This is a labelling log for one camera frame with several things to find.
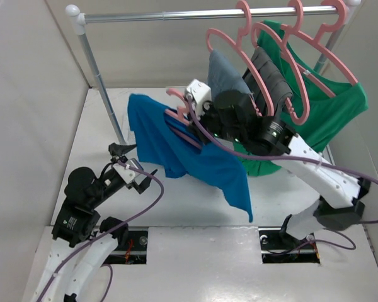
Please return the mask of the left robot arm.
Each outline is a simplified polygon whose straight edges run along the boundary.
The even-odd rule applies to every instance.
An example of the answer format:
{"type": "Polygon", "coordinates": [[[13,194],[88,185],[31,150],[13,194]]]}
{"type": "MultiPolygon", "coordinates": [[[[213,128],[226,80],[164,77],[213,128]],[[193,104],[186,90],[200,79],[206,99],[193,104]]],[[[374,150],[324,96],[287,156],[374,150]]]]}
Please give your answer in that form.
{"type": "Polygon", "coordinates": [[[89,167],[74,169],[52,229],[47,263],[32,301],[80,301],[81,294],[106,258],[126,246],[127,221],[101,220],[97,207],[122,188],[143,193],[154,179],[127,154],[135,145],[109,145],[111,159],[100,175],[89,167]]]}

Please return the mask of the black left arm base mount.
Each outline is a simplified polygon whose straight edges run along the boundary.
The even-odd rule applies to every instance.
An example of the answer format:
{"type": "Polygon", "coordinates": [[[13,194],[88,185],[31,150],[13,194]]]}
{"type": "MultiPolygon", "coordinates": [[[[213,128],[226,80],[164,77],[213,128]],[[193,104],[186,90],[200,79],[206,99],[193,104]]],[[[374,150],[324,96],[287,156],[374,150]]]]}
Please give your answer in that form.
{"type": "Polygon", "coordinates": [[[108,264],[136,265],[147,263],[148,230],[129,231],[128,239],[123,246],[117,247],[106,262],[108,264]]]}

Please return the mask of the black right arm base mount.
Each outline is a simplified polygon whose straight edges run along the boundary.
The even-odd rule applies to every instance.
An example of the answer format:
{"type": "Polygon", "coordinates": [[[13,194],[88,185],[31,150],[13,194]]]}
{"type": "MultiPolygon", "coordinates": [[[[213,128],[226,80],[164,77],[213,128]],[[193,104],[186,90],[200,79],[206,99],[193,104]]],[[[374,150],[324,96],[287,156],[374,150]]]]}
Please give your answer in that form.
{"type": "Polygon", "coordinates": [[[259,228],[261,259],[264,264],[319,264],[314,242],[298,240],[280,232],[278,227],[259,228]]]}

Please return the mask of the blue t shirt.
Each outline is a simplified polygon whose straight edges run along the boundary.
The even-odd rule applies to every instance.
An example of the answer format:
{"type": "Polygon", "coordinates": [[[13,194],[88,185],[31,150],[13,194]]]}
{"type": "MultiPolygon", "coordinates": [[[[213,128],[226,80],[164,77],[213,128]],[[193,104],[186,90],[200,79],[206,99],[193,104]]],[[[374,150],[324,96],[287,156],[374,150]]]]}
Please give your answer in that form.
{"type": "Polygon", "coordinates": [[[191,134],[185,125],[167,115],[166,109],[166,105],[149,96],[129,96],[129,126],[135,135],[139,160],[163,166],[168,178],[180,178],[189,174],[221,189],[228,204],[247,212],[251,223],[253,209],[248,177],[242,163],[213,143],[199,149],[176,135],[169,125],[186,135],[191,134]]]}

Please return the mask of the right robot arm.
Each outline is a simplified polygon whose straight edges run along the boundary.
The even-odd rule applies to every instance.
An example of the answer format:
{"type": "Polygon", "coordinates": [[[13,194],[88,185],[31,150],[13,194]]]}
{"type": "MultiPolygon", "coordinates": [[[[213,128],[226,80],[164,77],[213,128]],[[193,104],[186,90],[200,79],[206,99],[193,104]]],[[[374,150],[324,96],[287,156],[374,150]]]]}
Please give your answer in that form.
{"type": "Polygon", "coordinates": [[[209,86],[186,89],[191,126],[206,142],[238,142],[245,153],[228,149],[242,159],[270,161],[293,173],[316,192],[318,199],[287,216],[278,239],[292,248],[311,233],[324,228],[343,231],[362,222],[362,198],[372,181],[367,176],[341,170],[314,151],[291,126],[276,116],[260,116],[249,93],[223,91],[212,97],[209,86]]]}

